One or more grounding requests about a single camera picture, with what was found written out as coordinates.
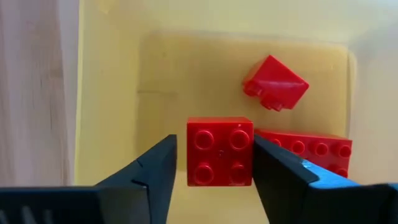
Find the wooden surface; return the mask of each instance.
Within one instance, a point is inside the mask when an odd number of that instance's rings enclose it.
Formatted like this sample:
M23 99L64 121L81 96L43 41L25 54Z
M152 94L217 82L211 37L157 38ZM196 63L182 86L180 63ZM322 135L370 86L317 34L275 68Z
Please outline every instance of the wooden surface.
M0 0L0 185L71 183L78 1L59 2Z

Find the container wall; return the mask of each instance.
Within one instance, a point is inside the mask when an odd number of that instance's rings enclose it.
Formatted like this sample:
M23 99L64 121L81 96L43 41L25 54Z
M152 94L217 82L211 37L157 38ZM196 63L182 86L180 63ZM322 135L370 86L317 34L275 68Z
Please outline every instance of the container wall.
M358 62L351 115L354 140L350 176L360 183L397 182L398 22L356 39Z

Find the lego brick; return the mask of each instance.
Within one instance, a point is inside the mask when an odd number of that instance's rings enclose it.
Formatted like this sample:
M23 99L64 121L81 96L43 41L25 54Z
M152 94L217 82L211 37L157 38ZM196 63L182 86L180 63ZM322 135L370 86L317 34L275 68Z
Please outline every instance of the lego brick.
M251 185L253 135L246 118L190 118L188 186Z
M249 72L243 81L243 92L260 98L269 110L293 109L309 88L309 84L278 61L268 56Z
M287 149L322 168L348 176L352 140L332 135L283 133L255 129L264 139Z

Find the yellow bin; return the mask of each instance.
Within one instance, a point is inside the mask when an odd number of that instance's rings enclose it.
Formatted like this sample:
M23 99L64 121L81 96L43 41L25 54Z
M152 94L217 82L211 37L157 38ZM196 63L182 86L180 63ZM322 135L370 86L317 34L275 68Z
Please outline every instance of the yellow bin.
M189 116L346 136L353 180L398 181L397 10L388 0L80 1L75 183L95 184L178 134L168 223L264 223L254 186L186 186ZM242 93L268 54L310 84L294 110Z

